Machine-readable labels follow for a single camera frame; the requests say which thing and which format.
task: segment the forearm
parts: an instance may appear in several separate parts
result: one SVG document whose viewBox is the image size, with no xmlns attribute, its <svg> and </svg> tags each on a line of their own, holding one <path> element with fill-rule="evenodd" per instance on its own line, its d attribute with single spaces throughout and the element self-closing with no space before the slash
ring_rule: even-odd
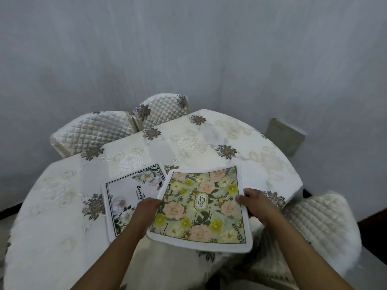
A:
<svg viewBox="0 0 387 290">
<path fill-rule="evenodd" d="M 140 239 L 129 223 L 71 290 L 117 290 Z"/>
<path fill-rule="evenodd" d="M 271 218 L 267 227 L 301 290 L 352 289 L 281 213 Z"/>
</svg>

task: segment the oval table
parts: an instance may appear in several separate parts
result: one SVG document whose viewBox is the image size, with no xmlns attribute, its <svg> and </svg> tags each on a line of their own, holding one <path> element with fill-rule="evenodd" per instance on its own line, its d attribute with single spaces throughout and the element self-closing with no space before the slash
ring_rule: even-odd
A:
<svg viewBox="0 0 387 290">
<path fill-rule="evenodd" d="M 5 290 L 71 288 L 109 246 L 102 182 L 154 162 L 167 172 L 238 164 L 244 187 L 265 191 L 278 207 L 302 189 L 293 166 L 262 133 L 218 112 L 194 112 L 49 165 L 11 230 Z M 253 234 L 262 229 L 256 218 L 250 226 Z M 233 256 L 145 237 L 121 289 L 196 287 Z"/>
</svg>

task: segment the dining table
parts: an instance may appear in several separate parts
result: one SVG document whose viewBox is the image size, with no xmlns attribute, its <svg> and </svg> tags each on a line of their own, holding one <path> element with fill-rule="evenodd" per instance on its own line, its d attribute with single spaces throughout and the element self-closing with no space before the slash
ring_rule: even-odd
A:
<svg viewBox="0 0 387 290">
<path fill-rule="evenodd" d="M 110 244 L 102 183 L 153 163 L 166 172 L 239 165 L 243 186 L 262 190 L 279 208 L 302 191 L 296 170 L 264 134 L 202 109 L 50 164 L 13 224 L 4 289 L 70 289 Z M 250 227 L 254 235 L 263 225 L 252 217 Z M 199 287 L 237 255 L 197 252 L 145 236 L 120 289 Z"/>
</svg>

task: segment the chair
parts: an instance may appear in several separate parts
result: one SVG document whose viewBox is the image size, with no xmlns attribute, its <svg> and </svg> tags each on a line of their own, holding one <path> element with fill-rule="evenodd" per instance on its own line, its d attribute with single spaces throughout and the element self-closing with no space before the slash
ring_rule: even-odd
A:
<svg viewBox="0 0 387 290">
<path fill-rule="evenodd" d="M 360 231 L 343 196 L 327 191 L 321 196 L 291 202 L 283 214 L 341 276 L 358 260 Z M 232 273 L 234 279 L 250 280 L 281 290 L 298 289 L 278 243 L 266 229 L 259 245 L 254 245 L 243 264 Z M 223 269 L 221 275 L 228 275 L 230 281 L 230 270 L 225 272 Z"/>
<path fill-rule="evenodd" d="M 133 118 L 128 112 L 93 112 L 74 119 L 53 133 L 50 143 L 66 158 L 136 132 Z"/>
<path fill-rule="evenodd" d="M 133 113 L 139 130 L 150 129 L 187 115 L 188 97 L 175 93 L 159 93 L 143 101 Z"/>
</svg>

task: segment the tile floor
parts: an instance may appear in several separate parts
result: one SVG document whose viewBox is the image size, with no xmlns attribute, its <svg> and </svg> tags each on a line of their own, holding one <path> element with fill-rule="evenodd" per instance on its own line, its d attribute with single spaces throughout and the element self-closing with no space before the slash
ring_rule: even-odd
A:
<svg viewBox="0 0 387 290">
<path fill-rule="evenodd" d="M 0 220 L 0 277 L 3 276 L 3 260 L 9 232 L 16 215 Z M 346 280 L 355 290 L 379 290 L 387 285 L 387 265 L 366 248 L 362 249 L 359 262 L 347 273 Z M 236 281 L 222 290 L 269 290 L 270 288 L 248 281 Z"/>
</svg>

